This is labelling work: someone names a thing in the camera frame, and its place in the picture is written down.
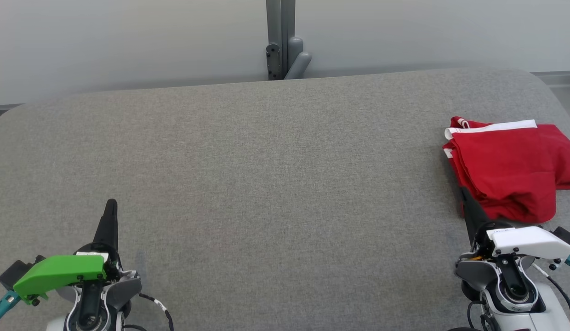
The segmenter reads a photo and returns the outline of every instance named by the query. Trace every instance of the gray fabric surface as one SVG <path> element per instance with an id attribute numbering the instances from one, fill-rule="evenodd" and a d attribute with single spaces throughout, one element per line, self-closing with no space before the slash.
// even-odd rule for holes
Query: gray fabric surface
<path id="1" fill-rule="evenodd" d="M 453 115 L 536 119 L 570 138 L 550 90 L 510 69 L 23 105 L 0 118 L 0 273 L 16 259 L 89 242 L 115 198 L 124 265 L 142 273 L 177 330 L 466 326 L 453 266 L 468 240 L 441 150 Z M 546 227 L 558 225 L 570 230 L 570 191 L 558 192 Z M 570 296 L 570 269 L 554 278 Z M 37 308 L 18 306 L 0 329 L 43 330 L 70 308 L 53 294 Z M 166 329 L 143 299 L 130 322 Z"/>

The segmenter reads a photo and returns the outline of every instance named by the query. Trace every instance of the red cloth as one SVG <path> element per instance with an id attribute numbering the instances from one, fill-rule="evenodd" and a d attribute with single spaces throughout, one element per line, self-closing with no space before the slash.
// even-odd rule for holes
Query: red cloth
<path id="1" fill-rule="evenodd" d="M 534 121 L 485 128 L 489 125 L 451 119 L 455 129 L 447 129 L 449 142 L 443 148 L 459 184 L 471 191 L 489 218 L 550 220 L 556 212 L 556 188 L 570 189 L 570 141 L 556 126 Z"/>
<path id="2" fill-rule="evenodd" d="M 482 128 L 493 123 L 474 122 L 454 116 L 451 128 Z M 570 190 L 570 140 L 554 124 L 537 124 L 542 144 L 554 165 L 557 190 Z"/>

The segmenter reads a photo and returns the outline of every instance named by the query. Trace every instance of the metal bracket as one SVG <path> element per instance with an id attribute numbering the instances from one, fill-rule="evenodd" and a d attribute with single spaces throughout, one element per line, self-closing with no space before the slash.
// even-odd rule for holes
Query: metal bracket
<path id="1" fill-rule="evenodd" d="M 268 80 L 282 80 L 283 72 L 281 71 L 281 49 L 279 48 L 279 45 L 269 44 L 266 51 Z"/>
<path id="2" fill-rule="evenodd" d="M 312 55 L 303 51 L 303 40 L 295 36 L 295 0 L 266 0 L 266 2 L 268 79 L 302 78 L 312 60 Z"/>

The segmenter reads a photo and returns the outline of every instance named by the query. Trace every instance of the black cable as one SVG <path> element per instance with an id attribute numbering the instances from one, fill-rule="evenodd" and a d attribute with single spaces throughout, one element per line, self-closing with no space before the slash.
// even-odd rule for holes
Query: black cable
<path id="1" fill-rule="evenodd" d="M 138 295 L 140 297 L 143 297 L 144 299 L 148 299 L 152 302 L 154 302 L 155 304 L 157 304 L 159 307 L 162 308 L 163 312 L 165 312 L 165 315 L 167 316 L 167 318 L 169 319 L 169 330 L 170 331 L 174 331 L 174 325 L 173 325 L 173 318 L 171 317 L 171 314 L 169 313 L 169 310 L 157 299 L 149 296 L 149 295 L 145 295 L 144 293 L 138 293 Z"/>
<path id="2" fill-rule="evenodd" d="M 134 329 L 134 330 L 139 330 L 139 331 L 146 331 L 146 329 L 144 329 L 144 327 L 141 327 L 140 325 L 132 325 L 132 324 L 124 325 L 124 329 Z"/>
<path id="3" fill-rule="evenodd" d="M 554 285 L 554 287 L 556 287 L 559 290 L 559 292 L 561 292 L 563 299 L 565 299 L 565 301 L 567 302 L 567 306 L 569 306 L 569 313 L 570 313 L 570 299 L 567 293 L 565 293 L 565 291 L 563 291 L 561 286 L 556 281 L 554 281 L 554 279 L 552 279 L 550 276 L 546 277 L 546 279 L 548 279 Z"/>
<path id="4" fill-rule="evenodd" d="M 493 323 L 493 321 L 491 319 L 489 319 L 489 316 L 483 314 L 480 316 L 480 318 L 481 318 L 481 326 L 483 327 L 483 331 L 497 331 L 497 327 L 496 327 L 495 323 Z M 488 330 L 487 326 L 485 326 L 485 322 L 487 322 L 487 324 L 489 324 L 490 330 Z"/>
<path id="5" fill-rule="evenodd" d="M 471 322 L 471 307 L 472 307 L 474 304 L 483 304 L 483 301 L 481 301 L 481 300 L 478 300 L 478 301 L 471 301 L 471 302 L 469 303 L 469 306 L 467 307 L 467 320 L 468 320 L 468 322 L 469 322 L 469 327 L 470 327 L 471 329 L 474 329 L 474 328 L 475 328 L 475 327 L 473 326 L 473 323 Z"/>

